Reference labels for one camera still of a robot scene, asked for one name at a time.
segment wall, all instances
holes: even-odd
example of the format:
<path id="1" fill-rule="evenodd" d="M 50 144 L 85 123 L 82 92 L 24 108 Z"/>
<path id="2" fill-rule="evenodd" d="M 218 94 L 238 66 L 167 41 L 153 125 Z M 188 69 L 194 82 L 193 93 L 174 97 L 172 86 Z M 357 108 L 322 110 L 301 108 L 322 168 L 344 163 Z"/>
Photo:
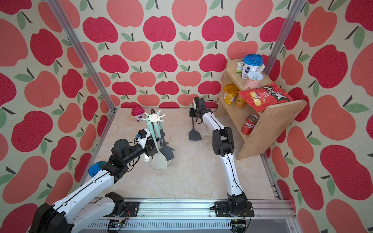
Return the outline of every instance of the wall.
<path id="1" fill-rule="evenodd" d="M 227 59 L 270 54 L 288 14 L 280 3 L 83 0 L 74 28 L 98 50 L 93 64 L 116 106 L 188 107 L 195 96 L 217 100 Z"/>
<path id="2" fill-rule="evenodd" d="M 0 232 L 24 233 L 38 206 L 76 189 L 109 112 L 82 65 L 71 65 L 78 60 L 45 1 L 2 2 L 0 11 Z"/>
<path id="3" fill-rule="evenodd" d="M 373 231 L 372 9 L 310 0 L 295 23 L 301 38 L 278 55 L 276 83 L 309 104 L 267 156 L 304 233 Z"/>

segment marble floor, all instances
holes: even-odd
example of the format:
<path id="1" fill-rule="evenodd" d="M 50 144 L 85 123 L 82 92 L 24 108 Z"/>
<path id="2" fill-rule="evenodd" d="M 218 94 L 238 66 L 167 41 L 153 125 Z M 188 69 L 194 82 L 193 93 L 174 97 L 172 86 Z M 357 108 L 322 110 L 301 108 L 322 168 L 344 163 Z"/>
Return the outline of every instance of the marble floor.
<path id="1" fill-rule="evenodd" d="M 150 113 L 150 109 L 145 109 L 145 112 Z M 192 129 L 189 109 L 164 108 L 161 113 L 166 114 L 162 118 L 165 140 L 176 150 L 167 170 L 152 168 L 149 158 L 143 154 L 132 171 L 98 196 L 114 191 L 127 198 L 227 198 L 226 178 L 211 142 L 188 139 L 188 132 Z M 235 151 L 239 151 L 244 141 L 229 116 L 218 120 L 232 128 Z M 144 128 L 147 128 L 145 121 L 137 122 L 131 116 L 131 109 L 119 108 L 95 162 L 107 161 L 117 140 L 133 141 L 137 132 Z M 206 134 L 203 124 L 195 124 L 195 129 L 202 137 Z M 274 199 L 260 156 L 235 160 L 235 164 L 248 199 Z"/>

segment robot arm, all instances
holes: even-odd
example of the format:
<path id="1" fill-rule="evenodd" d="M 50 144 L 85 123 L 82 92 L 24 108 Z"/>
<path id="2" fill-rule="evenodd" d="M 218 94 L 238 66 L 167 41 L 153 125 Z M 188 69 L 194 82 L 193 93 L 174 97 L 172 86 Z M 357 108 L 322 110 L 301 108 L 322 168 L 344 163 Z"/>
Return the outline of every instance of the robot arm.
<path id="1" fill-rule="evenodd" d="M 212 111 L 206 108 L 204 99 L 195 97 L 193 108 L 189 110 L 190 117 L 200 118 L 213 133 L 213 150 L 220 155 L 224 173 L 227 178 L 228 188 L 228 211 L 233 216 L 240 215 L 247 208 L 247 198 L 238 180 L 236 167 L 234 165 L 234 142 L 230 127 L 222 125 L 214 116 Z"/>
<path id="2" fill-rule="evenodd" d="M 35 213 L 31 233 L 79 232 L 92 221 L 113 214 L 121 216 L 125 207 L 123 197 L 111 192 L 97 203 L 83 209 L 99 193 L 115 184 L 128 171 L 127 164 L 143 153 L 150 156 L 155 143 L 148 129 L 137 135 L 138 144 L 130 146 L 120 139 L 112 148 L 112 155 L 102 169 L 88 182 L 53 205 L 44 203 Z"/>

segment coca-cola can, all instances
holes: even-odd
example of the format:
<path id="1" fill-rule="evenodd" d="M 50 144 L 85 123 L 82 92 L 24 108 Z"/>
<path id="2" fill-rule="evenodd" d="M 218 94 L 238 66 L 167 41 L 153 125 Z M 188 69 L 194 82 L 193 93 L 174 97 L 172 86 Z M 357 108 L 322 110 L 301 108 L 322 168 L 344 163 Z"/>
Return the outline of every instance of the coca-cola can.
<path id="1" fill-rule="evenodd" d="M 246 118 L 244 125 L 241 128 L 241 132 L 244 135 L 250 135 L 254 129 L 256 123 L 258 122 L 259 117 L 257 115 L 250 115 Z"/>

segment red chip bag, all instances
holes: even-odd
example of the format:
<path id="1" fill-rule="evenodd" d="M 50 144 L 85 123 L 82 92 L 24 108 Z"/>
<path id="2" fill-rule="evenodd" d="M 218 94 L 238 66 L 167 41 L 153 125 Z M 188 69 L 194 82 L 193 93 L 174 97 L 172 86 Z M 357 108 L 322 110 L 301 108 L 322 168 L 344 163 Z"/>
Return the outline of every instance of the red chip bag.
<path id="1" fill-rule="evenodd" d="M 239 91 L 240 96 L 256 111 L 260 112 L 267 106 L 293 101 L 285 91 L 274 82 L 262 88 Z"/>

